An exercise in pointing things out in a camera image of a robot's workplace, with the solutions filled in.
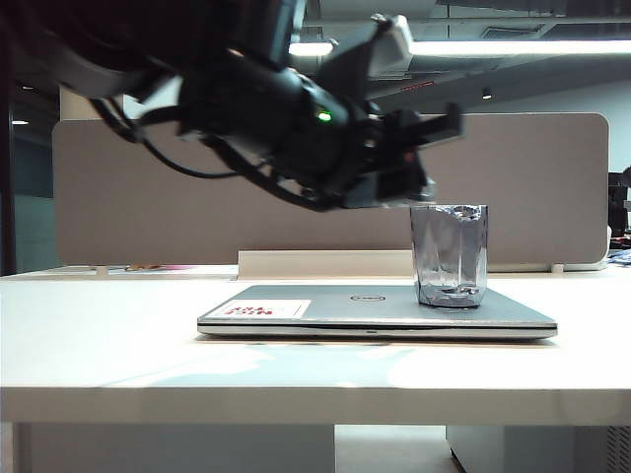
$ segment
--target white desk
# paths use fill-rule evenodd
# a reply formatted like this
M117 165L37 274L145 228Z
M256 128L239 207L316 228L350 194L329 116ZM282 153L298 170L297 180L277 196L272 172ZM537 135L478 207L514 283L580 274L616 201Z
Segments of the white desk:
M5 422L631 424L631 269L492 275L558 321L535 344L215 341L196 317L251 283L71 279L0 281Z

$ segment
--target ceiling light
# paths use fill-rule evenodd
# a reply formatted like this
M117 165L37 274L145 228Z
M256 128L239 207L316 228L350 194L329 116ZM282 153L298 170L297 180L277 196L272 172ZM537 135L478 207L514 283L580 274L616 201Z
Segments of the ceiling light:
M289 52L295 56L324 56L332 50L330 42L294 42ZM631 40L596 41L415 41L410 52L416 56L502 57L518 54L631 54Z
M333 49L330 42L294 42L289 45L289 52L294 56L325 56Z

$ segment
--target clear drinking glass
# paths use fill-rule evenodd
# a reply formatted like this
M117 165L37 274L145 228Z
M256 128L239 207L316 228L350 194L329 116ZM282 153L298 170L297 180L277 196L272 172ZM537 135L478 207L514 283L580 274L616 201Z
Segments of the clear drinking glass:
M486 291L486 205L410 207L418 302L480 305Z

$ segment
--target green led light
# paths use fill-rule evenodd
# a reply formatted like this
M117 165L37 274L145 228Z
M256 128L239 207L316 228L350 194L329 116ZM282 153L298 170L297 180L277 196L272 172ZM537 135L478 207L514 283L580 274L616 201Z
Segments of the green led light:
M323 110L317 114L317 119L319 121L331 121L333 117L331 116L330 112Z

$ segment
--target beige partition panel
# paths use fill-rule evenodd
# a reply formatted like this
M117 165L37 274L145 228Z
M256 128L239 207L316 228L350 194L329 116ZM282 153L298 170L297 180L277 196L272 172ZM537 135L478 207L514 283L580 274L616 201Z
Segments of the beige partition panel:
M468 115L465 136L429 148L442 202L489 205L491 264L585 263L606 248L608 127L597 114ZM169 156L222 170L213 153L152 129ZM235 263L240 249L403 249L406 209L318 214L242 178L199 180L100 121L53 135L59 254L66 264Z

